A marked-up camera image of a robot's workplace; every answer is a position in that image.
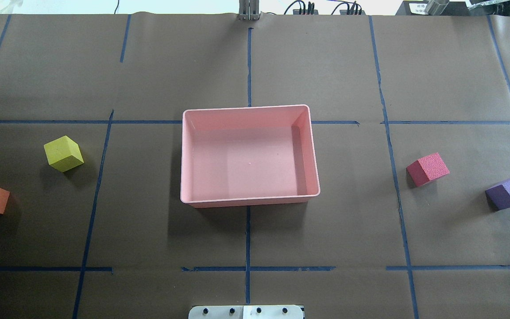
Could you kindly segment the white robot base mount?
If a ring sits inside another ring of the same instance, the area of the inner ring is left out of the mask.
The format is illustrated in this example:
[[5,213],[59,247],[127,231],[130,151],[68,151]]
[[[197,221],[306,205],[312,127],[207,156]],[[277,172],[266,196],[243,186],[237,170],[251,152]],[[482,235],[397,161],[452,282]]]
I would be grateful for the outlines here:
[[189,319],[304,319],[303,306],[286,305],[206,305],[194,306]]

